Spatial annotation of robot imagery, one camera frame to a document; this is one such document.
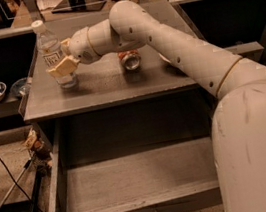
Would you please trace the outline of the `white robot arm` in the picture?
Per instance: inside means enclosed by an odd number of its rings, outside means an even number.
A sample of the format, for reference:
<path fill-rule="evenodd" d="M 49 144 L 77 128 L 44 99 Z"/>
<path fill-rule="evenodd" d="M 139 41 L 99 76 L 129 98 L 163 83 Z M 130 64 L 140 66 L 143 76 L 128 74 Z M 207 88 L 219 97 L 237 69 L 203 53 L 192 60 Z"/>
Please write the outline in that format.
<path fill-rule="evenodd" d="M 225 212 L 266 212 L 266 66 L 160 23 L 131 1 L 63 43 L 49 73 L 67 76 L 79 63 L 149 45 L 217 97 L 212 145 Z"/>

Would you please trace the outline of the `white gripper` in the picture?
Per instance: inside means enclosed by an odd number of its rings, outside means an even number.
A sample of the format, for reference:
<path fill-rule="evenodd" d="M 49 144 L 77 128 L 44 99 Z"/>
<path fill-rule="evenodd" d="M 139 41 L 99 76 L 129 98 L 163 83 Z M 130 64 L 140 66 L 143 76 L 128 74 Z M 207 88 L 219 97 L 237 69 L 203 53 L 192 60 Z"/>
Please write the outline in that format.
<path fill-rule="evenodd" d="M 100 55 L 96 53 L 88 40 L 88 31 L 88 27 L 82 28 L 73 34 L 70 39 L 66 38 L 61 41 L 62 52 L 65 55 L 71 54 L 71 56 L 65 56 L 54 67 L 48 68 L 46 73 L 53 78 L 61 78 L 73 73 L 78 68 L 79 62 L 90 64 L 99 60 Z"/>

